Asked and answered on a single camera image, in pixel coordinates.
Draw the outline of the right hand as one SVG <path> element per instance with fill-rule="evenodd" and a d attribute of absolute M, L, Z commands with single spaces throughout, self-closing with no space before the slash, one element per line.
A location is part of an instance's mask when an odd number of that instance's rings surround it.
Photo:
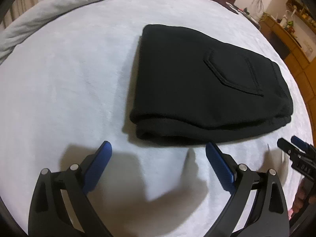
<path fill-rule="evenodd" d="M 300 209 L 304 205 L 304 201 L 306 200 L 307 191 L 305 188 L 305 182 L 306 182 L 306 179 L 304 178 L 300 182 L 299 187 L 297 189 L 295 199 L 294 199 L 293 204 L 292 204 L 292 216 L 297 214 L 300 211 Z"/>

